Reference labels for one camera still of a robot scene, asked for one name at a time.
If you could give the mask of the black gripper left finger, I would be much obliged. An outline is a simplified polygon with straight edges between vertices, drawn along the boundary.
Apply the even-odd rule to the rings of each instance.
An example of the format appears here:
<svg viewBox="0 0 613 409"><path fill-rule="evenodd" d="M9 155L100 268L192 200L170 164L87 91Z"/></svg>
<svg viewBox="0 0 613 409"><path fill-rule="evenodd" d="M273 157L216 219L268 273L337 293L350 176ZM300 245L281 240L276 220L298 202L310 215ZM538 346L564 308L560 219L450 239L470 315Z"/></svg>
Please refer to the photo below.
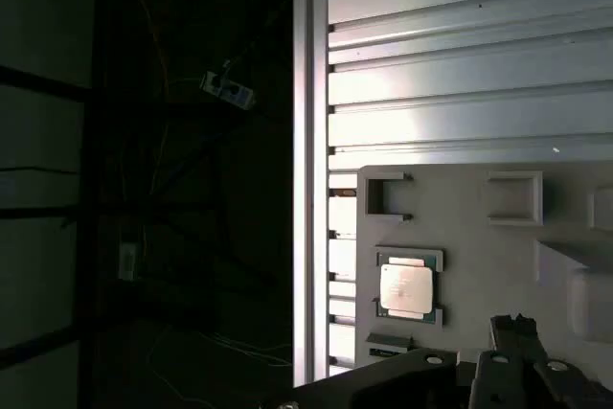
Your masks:
<svg viewBox="0 0 613 409"><path fill-rule="evenodd" d="M493 349L463 365L455 352L413 349L298 387L294 408L525 408L527 318L490 319Z"/></svg>

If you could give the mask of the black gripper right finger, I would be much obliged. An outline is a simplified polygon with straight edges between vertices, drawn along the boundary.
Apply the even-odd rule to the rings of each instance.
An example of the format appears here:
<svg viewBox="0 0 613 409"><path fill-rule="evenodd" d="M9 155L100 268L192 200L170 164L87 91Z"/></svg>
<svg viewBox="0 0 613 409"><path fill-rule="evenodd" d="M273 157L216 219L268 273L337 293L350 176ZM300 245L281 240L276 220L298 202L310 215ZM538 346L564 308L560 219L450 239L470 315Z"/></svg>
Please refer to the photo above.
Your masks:
<svg viewBox="0 0 613 409"><path fill-rule="evenodd" d="M548 356L534 319L517 315L515 333L523 362L527 408L612 407L611 390L590 380L577 366Z"/></svg>

